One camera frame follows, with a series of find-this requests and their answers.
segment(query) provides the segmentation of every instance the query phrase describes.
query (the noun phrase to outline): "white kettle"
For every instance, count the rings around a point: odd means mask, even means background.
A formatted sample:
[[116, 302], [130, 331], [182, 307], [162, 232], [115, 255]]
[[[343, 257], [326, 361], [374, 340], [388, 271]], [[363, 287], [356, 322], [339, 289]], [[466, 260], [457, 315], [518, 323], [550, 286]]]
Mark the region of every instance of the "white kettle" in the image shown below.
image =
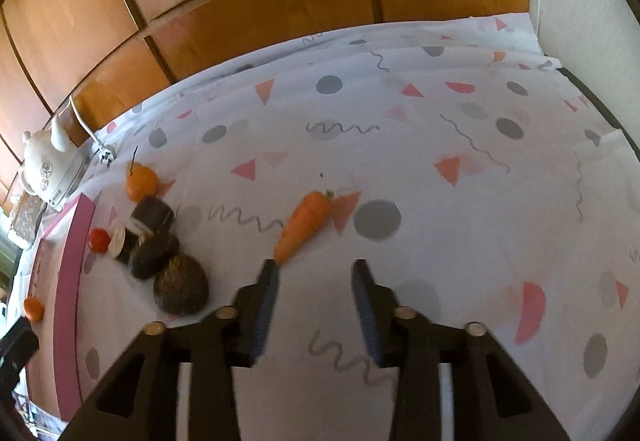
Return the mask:
[[25, 191], [39, 196], [55, 209], [62, 209], [64, 199], [78, 188], [86, 171], [87, 158], [69, 139], [57, 116], [51, 119], [50, 130], [33, 135], [22, 134], [24, 163], [18, 176]]

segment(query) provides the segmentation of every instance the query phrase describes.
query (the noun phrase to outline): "avocado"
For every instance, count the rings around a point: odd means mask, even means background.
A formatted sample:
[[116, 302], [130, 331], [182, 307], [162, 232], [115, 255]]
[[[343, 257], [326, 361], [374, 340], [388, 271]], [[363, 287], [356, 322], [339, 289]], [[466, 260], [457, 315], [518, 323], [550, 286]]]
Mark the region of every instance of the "avocado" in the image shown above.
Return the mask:
[[129, 257], [129, 271], [133, 277], [145, 280], [158, 273], [178, 251], [178, 238], [168, 231], [158, 231], [133, 251]]
[[193, 315], [209, 300], [207, 274], [193, 257], [176, 255], [154, 281], [154, 299], [170, 315]]

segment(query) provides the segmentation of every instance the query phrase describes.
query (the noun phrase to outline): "white wall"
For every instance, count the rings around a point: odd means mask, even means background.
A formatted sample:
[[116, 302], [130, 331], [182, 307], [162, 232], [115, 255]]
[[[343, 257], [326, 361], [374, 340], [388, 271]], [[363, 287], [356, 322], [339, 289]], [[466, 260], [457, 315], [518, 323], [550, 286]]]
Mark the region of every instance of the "white wall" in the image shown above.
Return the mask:
[[530, 0], [543, 51], [581, 79], [640, 143], [640, 26], [625, 0]]

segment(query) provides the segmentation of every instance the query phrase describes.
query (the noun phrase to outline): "cherry tomato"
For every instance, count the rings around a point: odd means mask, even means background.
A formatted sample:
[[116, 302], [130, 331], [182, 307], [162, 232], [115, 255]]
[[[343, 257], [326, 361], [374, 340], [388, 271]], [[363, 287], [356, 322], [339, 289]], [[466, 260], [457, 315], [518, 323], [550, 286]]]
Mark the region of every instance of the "cherry tomato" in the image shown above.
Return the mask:
[[89, 249], [94, 253], [106, 253], [111, 237], [107, 230], [103, 228], [94, 228], [89, 232]]

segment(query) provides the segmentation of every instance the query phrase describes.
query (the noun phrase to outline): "carrot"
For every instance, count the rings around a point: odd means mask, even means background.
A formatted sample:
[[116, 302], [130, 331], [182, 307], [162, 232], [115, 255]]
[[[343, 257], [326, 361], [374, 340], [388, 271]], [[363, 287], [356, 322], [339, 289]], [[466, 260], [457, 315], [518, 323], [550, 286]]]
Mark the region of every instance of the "carrot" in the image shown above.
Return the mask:
[[331, 215], [334, 194], [310, 192], [302, 198], [282, 230], [280, 240], [273, 249], [273, 260], [282, 266], [300, 247], [322, 229]]

